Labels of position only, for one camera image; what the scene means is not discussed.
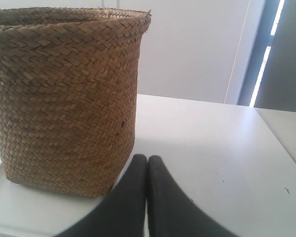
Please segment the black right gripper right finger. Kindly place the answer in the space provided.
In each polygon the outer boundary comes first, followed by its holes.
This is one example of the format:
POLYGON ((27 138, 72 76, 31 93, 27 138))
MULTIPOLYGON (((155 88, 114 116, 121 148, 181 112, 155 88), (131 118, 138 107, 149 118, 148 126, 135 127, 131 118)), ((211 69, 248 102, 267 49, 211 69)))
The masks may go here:
POLYGON ((148 232, 151 237, 240 237, 190 198, 162 157, 148 159, 148 232))

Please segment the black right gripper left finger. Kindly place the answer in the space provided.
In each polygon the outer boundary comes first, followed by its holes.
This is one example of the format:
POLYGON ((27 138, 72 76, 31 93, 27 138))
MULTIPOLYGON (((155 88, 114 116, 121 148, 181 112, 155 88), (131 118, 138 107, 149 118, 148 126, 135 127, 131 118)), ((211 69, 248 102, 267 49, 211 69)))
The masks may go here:
POLYGON ((58 237, 142 237, 146 211, 148 161, 133 156, 116 187, 85 217, 58 237))

